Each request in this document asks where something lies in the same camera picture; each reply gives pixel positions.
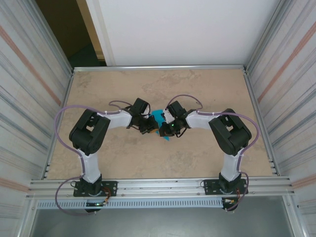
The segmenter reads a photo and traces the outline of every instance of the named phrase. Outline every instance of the blue cloth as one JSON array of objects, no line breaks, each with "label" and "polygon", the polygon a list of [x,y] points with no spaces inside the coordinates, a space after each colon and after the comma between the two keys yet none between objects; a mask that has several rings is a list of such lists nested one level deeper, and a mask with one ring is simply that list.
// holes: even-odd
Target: blue cloth
[{"label": "blue cloth", "polygon": [[159,128],[162,126],[162,123],[165,122],[164,118],[161,116],[162,110],[155,110],[152,111],[151,114],[154,116],[156,122],[158,123]]}]

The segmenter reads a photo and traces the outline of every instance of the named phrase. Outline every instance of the beige tabletop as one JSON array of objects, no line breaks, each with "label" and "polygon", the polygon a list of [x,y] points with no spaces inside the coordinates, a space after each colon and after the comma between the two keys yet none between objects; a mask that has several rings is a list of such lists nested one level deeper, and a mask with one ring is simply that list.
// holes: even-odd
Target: beige tabletop
[{"label": "beige tabletop", "polygon": [[[67,105],[79,104],[98,110],[115,110],[108,103],[137,97],[149,102],[152,110],[163,109],[178,94],[190,94],[204,105],[202,111],[218,112],[226,108],[255,120],[241,70],[170,70],[77,72]],[[189,110],[198,104],[187,97],[178,101]],[[83,109],[65,112],[60,127],[61,138],[69,145],[69,132]],[[245,121],[252,136],[255,128]],[[170,141],[156,133],[141,135],[123,127],[108,130],[98,151],[103,178],[189,178],[217,177],[223,165],[223,152],[210,130],[188,129],[183,137]],[[241,169],[250,176],[271,175],[263,140],[249,149]],[[78,156],[57,142],[48,179],[66,179],[81,173]]]}]

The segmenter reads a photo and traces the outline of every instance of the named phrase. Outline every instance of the black mounting plate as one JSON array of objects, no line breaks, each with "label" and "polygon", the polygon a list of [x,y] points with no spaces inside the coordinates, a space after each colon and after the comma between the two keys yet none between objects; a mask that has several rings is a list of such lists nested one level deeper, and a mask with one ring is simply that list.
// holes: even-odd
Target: black mounting plate
[{"label": "black mounting plate", "polygon": [[[75,181],[75,190],[74,190],[74,197],[107,197],[108,195],[102,190],[99,194],[92,196],[88,193],[81,193],[80,190],[82,190],[81,182]],[[117,195],[118,190],[118,182],[117,181],[102,181],[101,182],[102,187],[107,187],[111,191],[111,197],[115,197]]]},{"label": "black mounting plate", "polygon": [[203,187],[205,191],[205,195],[236,195],[237,189],[239,189],[240,194],[242,195],[245,192],[246,189],[246,180],[240,179],[240,181],[237,183],[236,188],[233,189],[231,192],[224,192],[222,188],[219,185],[219,179],[205,179],[203,180]]}]

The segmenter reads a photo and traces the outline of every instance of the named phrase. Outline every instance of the ventilation grille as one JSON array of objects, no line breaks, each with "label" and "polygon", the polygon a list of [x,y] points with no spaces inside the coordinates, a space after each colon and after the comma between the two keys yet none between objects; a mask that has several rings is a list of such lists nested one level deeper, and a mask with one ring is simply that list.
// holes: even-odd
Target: ventilation grille
[{"label": "ventilation grille", "polygon": [[[98,203],[101,200],[89,200]],[[126,209],[126,208],[172,208],[172,207],[223,207],[220,197],[203,198],[142,198],[142,199],[110,199],[105,206],[87,207],[87,200],[60,200],[58,204],[63,209]],[[38,209],[57,209],[54,200],[41,200]]]}]

